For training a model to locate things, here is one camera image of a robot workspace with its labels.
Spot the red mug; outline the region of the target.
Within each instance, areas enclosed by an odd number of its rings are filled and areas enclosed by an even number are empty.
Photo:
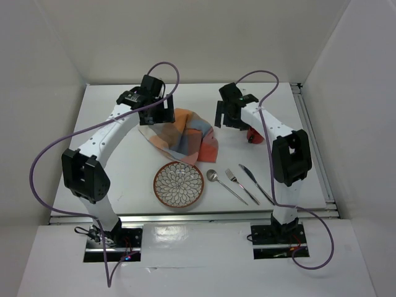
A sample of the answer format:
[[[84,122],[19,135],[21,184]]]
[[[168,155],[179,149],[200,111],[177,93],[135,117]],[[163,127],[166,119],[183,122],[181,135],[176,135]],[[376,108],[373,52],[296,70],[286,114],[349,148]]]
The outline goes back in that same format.
[[[247,130],[247,141],[250,144],[261,144],[264,138],[252,127]]]

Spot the floral patterned ceramic plate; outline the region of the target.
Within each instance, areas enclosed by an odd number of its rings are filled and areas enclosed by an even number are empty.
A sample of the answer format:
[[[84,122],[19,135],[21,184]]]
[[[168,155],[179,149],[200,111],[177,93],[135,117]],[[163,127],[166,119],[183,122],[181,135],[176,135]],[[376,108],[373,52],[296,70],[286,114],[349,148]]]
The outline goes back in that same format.
[[[156,198],[174,209],[190,207],[204,191],[204,177],[196,166],[173,161],[162,166],[153,179]]]

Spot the silver table knife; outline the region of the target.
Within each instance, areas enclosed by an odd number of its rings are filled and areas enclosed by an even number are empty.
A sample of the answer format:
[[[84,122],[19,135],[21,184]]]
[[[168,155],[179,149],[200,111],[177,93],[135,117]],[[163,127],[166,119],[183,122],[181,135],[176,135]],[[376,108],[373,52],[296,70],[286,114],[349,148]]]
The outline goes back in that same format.
[[[257,182],[257,179],[254,177],[253,173],[244,165],[239,164],[239,167],[249,176],[249,178],[252,180],[252,182],[256,185],[256,187],[260,190],[260,192],[265,196],[265,198],[272,204],[275,205],[273,199],[270,197],[270,195],[260,186],[260,184]]]

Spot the checkered orange blue cloth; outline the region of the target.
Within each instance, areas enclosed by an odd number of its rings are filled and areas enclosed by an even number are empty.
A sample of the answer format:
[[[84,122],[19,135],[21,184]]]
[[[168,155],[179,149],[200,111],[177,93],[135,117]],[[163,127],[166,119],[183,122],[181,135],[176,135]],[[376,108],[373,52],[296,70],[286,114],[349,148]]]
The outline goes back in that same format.
[[[173,123],[139,126],[139,132],[164,156],[185,164],[215,163],[218,140],[210,123],[197,113],[176,108]]]

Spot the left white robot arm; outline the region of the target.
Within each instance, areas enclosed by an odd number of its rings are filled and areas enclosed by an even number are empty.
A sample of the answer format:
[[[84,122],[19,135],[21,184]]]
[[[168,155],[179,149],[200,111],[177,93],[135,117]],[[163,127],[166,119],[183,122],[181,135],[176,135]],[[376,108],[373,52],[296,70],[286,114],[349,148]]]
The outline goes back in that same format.
[[[164,81],[145,75],[139,86],[120,94],[107,125],[77,149],[68,148],[62,154],[64,185],[84,204],[88,214],[96,217],[89,232],[96,242],[114,247],[126,237],[121,219],[108,198],[111,182],[105,166],[115,148],[135,126],[174,122],[173,99],[169,97],[162,103],[164,97]]]

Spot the silver fork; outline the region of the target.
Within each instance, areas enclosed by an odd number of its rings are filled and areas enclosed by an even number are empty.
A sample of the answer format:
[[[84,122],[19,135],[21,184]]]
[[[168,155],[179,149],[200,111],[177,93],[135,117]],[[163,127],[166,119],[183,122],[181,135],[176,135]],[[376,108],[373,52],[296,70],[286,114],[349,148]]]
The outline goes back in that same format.
[[[227,168],[225,170],[225,173],[227,177],[230,179],[230,181],[236,183],[257,205],[260,205],[260,202],[257,200],[257,198],[252,195],[236,178],[236,176],[233,174],[233,172]]]

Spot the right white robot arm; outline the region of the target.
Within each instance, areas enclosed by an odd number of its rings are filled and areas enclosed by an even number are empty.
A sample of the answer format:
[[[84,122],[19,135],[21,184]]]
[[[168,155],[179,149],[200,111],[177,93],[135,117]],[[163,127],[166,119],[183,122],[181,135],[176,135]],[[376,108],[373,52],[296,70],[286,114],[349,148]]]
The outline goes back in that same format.
[[[293,130],[259,106],[252,94],[243,95],[235,83],[219,89],[215,126],[252,131],[263,138],[270,150],[272,162],[275,207],[270,218],[269,231],[252,235],[256,243],[286,243],[298,234],[297,204],[303,180],[312,168],[307,133]]]

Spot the silver spoon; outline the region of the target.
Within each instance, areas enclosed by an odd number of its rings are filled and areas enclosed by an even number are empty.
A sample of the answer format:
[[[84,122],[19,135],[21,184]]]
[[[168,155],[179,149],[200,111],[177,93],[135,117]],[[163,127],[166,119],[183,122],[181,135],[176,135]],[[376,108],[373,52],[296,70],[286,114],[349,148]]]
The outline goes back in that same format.
[[[218,178],[218,174],[215,170],[213,169],[209,169],[206,172],[207,175],[207,179],[211,182],[218,182],[219,184],[221,184],[227,191],[229,191],[231,194],[233,194],[238,200],[240,200],[244,205],[248,205],[248,203],[243,200],[239,195],[237,195],[237,193],[235,193],[232,189],[230,189],[225,183],[223,183],[222,181],[219,180]]]

